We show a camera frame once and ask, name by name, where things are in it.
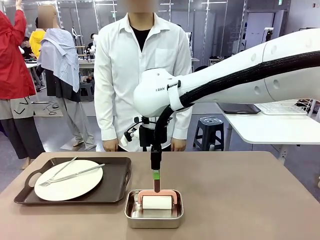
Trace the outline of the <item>dark blue plastic stool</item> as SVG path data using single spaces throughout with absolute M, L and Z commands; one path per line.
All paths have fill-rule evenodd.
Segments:
M 224 136 L 222 120 L 212 116 L 201 117 L 197 122 L 192 146 L 198 147 L 201 151 L 209 151 L 210 146 L 213 146 L 214 151 L 224 151 Z

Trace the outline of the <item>person's left hand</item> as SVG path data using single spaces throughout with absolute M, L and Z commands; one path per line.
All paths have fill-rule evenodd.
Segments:
M 171 151 L 172 152 L 183 152 L 186 149 L 187 141 L 185 139 L 172 138 L 171 140 Z

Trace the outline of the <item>pink lint roller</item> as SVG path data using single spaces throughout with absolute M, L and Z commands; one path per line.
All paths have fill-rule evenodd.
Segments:
M 162 189 L 161 180 L 154 179 L 153 189 L 139 191 L 137 200 L 143 210 L 172 210 L 178 195 L 173 189 Z

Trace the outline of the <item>silver table knife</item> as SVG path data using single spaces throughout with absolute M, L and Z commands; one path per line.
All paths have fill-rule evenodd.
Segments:
M 73 174 L 68 175 L 68 176 L 65 176 L 65 177 L 61 177 L 61 178 L 58 178 L 58 179 L 51 180 L 50 183 L 56 183 L 56 182 L 68 180 L 68 179 L 74 178 L 74 177 L 76 177 L 76 176 L 78 176 L 78 175 L 81 175 L 81 174 L 84 174 L 84 173 L 87 173 L 87 172 L 90 172 L 90 171 L 93 171 L 93 170 L 102 168 L 103 166 L 105 166 L 105 163 L 100 164 L 100 165 L 98 165 L 98 166 L 94 166 L 94 167 L 85 169 L 85 170 L 82 170 L 82 171 L 80 171 L 80 172 L 73 173 Z

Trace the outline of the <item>rectangular steel container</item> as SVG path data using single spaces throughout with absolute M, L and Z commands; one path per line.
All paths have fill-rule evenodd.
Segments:
M 184 221 L 184 205 L 179 191 L 174 192 L 177 200 L 172 201 L 171 209 L 144 209 L 139 200 L 140 189 L 131 190 L 126 197 L 124 214 L 128 226 L 133 229 L 176 229 Z

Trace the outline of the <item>dark brown serving tray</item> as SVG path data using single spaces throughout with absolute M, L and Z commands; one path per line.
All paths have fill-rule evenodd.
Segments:
M 101 182 L 82 196 L 65 201 L 47 201 L 39 198 L 34 186 L 38 178 L 48 169 L 58 164 L 71 161 L 74 157 L 53 157 L 42 168 L 32 172 L 25 180 L 24 188 L 14 198 L 14 202 L 26 206 L 56 205 L 104 205 L 115 204 L 125 195 L 126 186 L 131 176 L 131 159 L 128 157 L 77 157 L 78 160 L 90 160 L 105 164 Z

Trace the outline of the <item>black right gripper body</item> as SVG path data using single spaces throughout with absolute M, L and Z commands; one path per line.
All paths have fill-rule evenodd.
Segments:
M 160 146 L 167 142 L 167 125 L 161 128 L 155 138 L 155 127 L 157 122 L 150 120 L 148 117 L 141 117 L 141 125 L 139 127 L 139 144 L 142 151 L 146 152 L 148 147 L 159 143 Z

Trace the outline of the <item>silver fork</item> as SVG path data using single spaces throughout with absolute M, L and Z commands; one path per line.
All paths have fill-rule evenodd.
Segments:
M 78 157 L 74 157 L 72 160 L 70 160 L 67 164 L 65 164 L 60 170 L 58 170 L 51 178 L 49 178 L 48 180 L 46 180 L 45 182 L 39 184 L 39 186 L 41 187 L 45 187 L 50 185 L 54 180 L 55 177 L 63 170 L 65 169 L 68 165 L 70 165 L 71 163 L 73 163 Z

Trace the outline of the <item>person in striped grey shirt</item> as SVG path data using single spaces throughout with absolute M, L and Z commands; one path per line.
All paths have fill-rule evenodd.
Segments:
M 45 31 L 40 41 L 37 70 L 45 72 L 47 95 L 54 97 L 75 138 L 74 147 L 96 147 L 89 120 L 81 103 L 78 53 L 72 34 L 59 27 L 53 5 L 38 7 L 38 26 Z

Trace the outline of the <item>person's right hand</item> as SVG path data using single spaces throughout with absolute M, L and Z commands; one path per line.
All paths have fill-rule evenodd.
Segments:
M 103 140 L 102 141 L 103 149 L 106 152 L 117 152 L 118 151 L 118 139 L 111 139 L 111 140 Z

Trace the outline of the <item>person in white shirt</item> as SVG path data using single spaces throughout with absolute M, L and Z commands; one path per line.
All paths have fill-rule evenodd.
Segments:
M 157 16 L 158 0 L 117 0 L 125 16 L 98 33 L 94 81 L 105 81 L 114 89 L 113 126 L 119 152 L 141 152 L 139 140 L 121 144 L 124 132 L 138 116 L 134 90 L 145 70 L 163 68 L 173 76 L 192 71 L 189 42 L 184 30 Z

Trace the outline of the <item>white round plate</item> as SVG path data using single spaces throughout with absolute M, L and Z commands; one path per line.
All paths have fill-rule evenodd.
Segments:
M 39 197 L 42 200 L 51 202 L 67 201 L 88 193 L 101 182 L 104 173 L 104 166 L 67 180 L 53 182 L 47 186 L 39 186 L 39 184 L 50 179 L 58 170 L 60 170 L 69 161 L 70 160 L 57 164 L 41 174 L 41 176 L 37 179 L 34 185 L 34 192 L 37 195 L 37 197 Z M 64 168 L 55 177 L 55 180 L 101 164 L 102 163 L 97 163 L 92 160 L 76 159 L 74 162 L 72 162 L 66 168 Z

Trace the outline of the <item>person's right forearm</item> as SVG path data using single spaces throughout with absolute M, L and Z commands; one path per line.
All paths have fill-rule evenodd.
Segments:
M 96 81 L 94 89 L 94 107 L 102 141 L 117 139 L 113 125 L 114 88 L 108 81 Z

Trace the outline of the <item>person in red jacket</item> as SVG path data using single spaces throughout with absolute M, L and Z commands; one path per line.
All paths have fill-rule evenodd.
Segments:
M 27 26 L 21 4 L 15 0 L 14 24 L 0 11 L 0 124 L 25 169 L 45 150 L 30 100 L 35 87 L 20 51 Z

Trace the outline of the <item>person's left forearm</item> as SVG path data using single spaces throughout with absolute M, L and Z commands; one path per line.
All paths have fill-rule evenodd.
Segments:
M 172 134 L 173 139 L 186 140 L 191 122 L 193 107 L 188 107 L 175 114 L 175 124 Z

